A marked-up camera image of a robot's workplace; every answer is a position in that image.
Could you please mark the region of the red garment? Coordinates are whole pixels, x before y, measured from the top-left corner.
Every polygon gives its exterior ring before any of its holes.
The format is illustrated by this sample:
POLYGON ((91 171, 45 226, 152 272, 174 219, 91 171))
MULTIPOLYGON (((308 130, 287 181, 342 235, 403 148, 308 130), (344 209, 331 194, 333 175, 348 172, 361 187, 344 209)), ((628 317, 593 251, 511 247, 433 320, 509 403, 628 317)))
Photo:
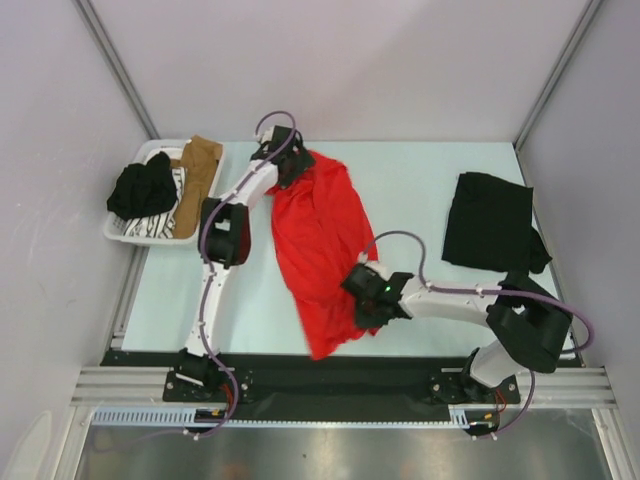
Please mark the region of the red garment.
POLYGON ((310 357, 378 329, 355 324, 355 300, 342 281, 374 234, 347 167, 316 151, 315 164, 286 189, 274 188, 271 229, 278 265, 293 295, 310 357))

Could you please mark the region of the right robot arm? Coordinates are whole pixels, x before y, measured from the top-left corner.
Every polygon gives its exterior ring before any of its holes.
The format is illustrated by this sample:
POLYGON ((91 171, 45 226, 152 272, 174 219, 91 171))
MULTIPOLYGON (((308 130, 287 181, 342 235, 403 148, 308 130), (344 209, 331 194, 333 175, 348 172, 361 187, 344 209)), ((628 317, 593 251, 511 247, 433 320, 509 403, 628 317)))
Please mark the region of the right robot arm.
POLYGON ((444 318, 490 330, 495 340, 472 351, 454 380, 463 398, 482 402, 522 371, 557 368, 573 315, 525 274, 495 285, 436 285, 409 272, 357 263, 341 283, 355 300, 355 324, 376 329, 398 319, 444 318))

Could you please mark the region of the black tank top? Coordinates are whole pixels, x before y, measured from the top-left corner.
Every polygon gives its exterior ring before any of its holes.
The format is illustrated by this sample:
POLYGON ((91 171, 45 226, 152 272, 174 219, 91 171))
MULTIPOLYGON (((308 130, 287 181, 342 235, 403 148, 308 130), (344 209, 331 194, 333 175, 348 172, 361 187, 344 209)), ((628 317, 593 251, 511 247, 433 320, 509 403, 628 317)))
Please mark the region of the black tank top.
POLYGON ((490 174, 460 174, 442 259, 480 270, 543 273, 552 257, 533 226, 533 194, 490 174))

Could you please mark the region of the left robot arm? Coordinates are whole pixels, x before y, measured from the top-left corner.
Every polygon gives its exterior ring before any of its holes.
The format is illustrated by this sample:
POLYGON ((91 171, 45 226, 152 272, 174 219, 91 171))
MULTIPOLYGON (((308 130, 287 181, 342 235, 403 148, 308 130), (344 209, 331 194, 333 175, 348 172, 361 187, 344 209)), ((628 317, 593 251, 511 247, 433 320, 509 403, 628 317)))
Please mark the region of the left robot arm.
POLYGON ((274 126, 260 136, 243 176, 222 196, 207 198, 201 208, 198 249, 203 286, 196 318, 174 367, 178 380, 197 398, 214 397, 221 387, 216 364, 216 317, 225 286, 251 249, 250 213, 274 187, 286 189, 314 166, 295 127, 274 126))

